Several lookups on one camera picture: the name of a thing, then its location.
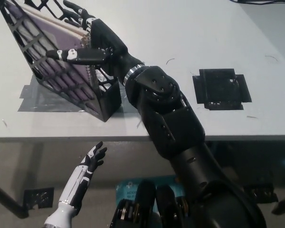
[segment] black tape square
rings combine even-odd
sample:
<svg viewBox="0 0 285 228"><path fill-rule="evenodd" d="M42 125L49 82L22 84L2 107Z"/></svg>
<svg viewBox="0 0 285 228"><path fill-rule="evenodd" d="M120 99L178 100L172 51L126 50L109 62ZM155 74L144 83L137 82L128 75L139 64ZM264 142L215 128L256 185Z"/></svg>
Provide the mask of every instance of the black tape square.
<svg viewBox="0 0 285 228"><path fill-rule="evenodd" d="M193 76L198 104L209 110L243 110L242 102L251 102L244 75L234 69L200 69Z"/></svg>
<svg viewBox="0 0 285 228"><path fill-rule="evenodd" d="M35 205L38 209L53 207L54 188L25 190L23 196L23 206L31 210Z"/></svg>

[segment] black robotic arm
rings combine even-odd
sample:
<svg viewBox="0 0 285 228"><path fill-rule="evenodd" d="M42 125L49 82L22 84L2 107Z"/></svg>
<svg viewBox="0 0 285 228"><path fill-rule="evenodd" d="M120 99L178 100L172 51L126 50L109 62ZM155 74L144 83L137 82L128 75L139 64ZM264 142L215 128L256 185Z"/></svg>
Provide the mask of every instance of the black robotic arm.
<svg viewBox="0 0 285 228"><path fill-rule="evenodd" d="M78 13L79 26L92 31L92 49L49 51L47 57L96 65L118 77L158 153L170 161L183 184L196 227L265 228L258 206L225 176L213 158L204 129L177 82L160 67L145 66L132 57L100 19L73 3L64 4Z"/></svg>

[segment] table surface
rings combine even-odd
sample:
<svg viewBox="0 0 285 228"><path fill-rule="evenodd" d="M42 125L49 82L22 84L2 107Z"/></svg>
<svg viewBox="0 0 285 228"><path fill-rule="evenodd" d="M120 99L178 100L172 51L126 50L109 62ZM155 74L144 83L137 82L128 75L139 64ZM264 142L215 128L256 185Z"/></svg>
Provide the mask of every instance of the table surface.
<svg viewBox="0 0 285 228"><path fill-rule="evenodd" d="M146 65L174 77L208 140L285 140L285 5L228 0L73 0L101 18ZM199 69L234 68L252 98L244 110L197 104ZM0 13L0 140L147 140L137 113L106 123L84 112L18 112L32 73Z"/></svg>

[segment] black cable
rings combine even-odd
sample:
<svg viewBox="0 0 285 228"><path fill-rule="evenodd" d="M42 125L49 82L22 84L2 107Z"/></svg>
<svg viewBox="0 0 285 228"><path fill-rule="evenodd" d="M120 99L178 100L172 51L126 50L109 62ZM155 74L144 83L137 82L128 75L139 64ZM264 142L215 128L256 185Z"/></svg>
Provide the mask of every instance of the black cable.
<svg viewBox="0 0 285 228"><path fill-rule="evenodd" d="M257 3L257 2L240 2L239 0L229 0L229 1L239 3L239 4L260 5L260 6L269 5L269 4L278 4L278 3L284 3L285 4L285 0L274 0L274 1L260 2L260 3Z"/></svg>

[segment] white and black robotic hand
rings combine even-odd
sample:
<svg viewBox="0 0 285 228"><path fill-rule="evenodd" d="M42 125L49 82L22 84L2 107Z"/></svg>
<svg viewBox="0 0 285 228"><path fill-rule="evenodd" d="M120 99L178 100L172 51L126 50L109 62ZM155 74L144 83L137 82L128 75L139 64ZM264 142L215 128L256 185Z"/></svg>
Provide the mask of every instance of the white and black robotic hand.
<svg viewBox="0 0 285 228"><path fill-rule="evenodd" d="M72 218L75 217L82 205L82 199L89 187L90 180L96 168L104 163L106 147L99 142L94 146L81 163L76 166L69 178L58 203L57 210L44 223L44 228L71 228Z"/></svg>

